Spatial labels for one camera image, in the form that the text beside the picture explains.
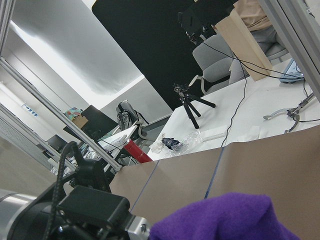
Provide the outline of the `second grey blue robot arm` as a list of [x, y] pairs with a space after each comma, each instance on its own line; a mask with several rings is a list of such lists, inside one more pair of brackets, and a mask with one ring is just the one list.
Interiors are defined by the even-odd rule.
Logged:
[[0, 190], [0, 238], [2, 240], [41, 240], [49, 219], [52, 190], [38, 197]]

